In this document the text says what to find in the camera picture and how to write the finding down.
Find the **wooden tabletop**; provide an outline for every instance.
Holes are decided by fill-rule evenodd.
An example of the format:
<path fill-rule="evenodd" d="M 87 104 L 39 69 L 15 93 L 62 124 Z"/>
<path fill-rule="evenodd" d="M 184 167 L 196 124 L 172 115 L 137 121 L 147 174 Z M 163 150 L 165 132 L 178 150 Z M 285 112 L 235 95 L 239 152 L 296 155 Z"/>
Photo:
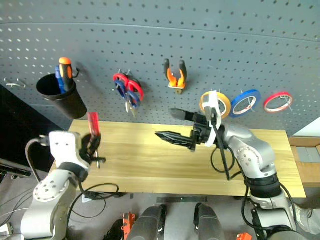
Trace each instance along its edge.
<path fill-rule="evenodd" d="M 215 147 L 197 145 L 195 152 L 172 145 L 155 135 L 157 131 L 172 131 L 190 135 L 191 126 L 159 125 L 146 123 L 100 122 L 102 135 L 99 156 L 106 157 L 100 170 L 93 163 L 83 187 L 102 183 L 114 183 L 122 193 L 169 193 L 244 196 L 242 175 L 231 181 L 225 174 L 216 172 L 210 164 L 210 155 Z M 89 133 L 86 120 L 74 120 L 71 132 L 82 136 Z M 252 132 L 268 142 L 276 155 L 276 169 L 280 182 L 294 198 L 305 198 L 294 156 L 285 131 L 259 130 Z M 226 153 L 230 164 L 231 154 Z M 214 163 L 223 169 L 220 152 L 216 151 Z M 239 171 L 237 164 L 230 172 Z M 95 189 L 111 192 L 114 188 L 101 186 Z"/>

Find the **blue scissors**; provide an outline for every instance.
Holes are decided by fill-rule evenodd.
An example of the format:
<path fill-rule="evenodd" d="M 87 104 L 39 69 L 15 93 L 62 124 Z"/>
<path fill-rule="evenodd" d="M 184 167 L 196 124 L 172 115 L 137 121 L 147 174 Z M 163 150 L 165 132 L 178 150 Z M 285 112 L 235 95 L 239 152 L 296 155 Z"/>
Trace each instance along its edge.
<path fill-rule="evenodd" d="M 144 98 L 144 91 L 138 82 L 130 80 L 126 75 L 122 73 L 116 73 L 113 75 L 113 81 L 116 89 L 121 97 L 125 100 L 125 108 L 127 113 L 129 110 L 133 116 L 136 117 L 136 110 L 140 107 L 141 101 Z"/>

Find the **black cup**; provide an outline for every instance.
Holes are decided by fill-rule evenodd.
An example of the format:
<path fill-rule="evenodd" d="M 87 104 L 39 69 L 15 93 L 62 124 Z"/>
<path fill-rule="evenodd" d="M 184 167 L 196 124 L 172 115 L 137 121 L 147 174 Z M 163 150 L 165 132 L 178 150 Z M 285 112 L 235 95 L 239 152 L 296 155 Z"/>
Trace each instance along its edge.
<path fill-rule="evenodd" d="M 82 101 L 74 81 L 70 90 L 61 94 L 56 75 L 50 74 L 37 82 L 36 89 L 45 100 L 53 103 L 69 119 L 79 119 L 87 113 L 86 105 Z"/>

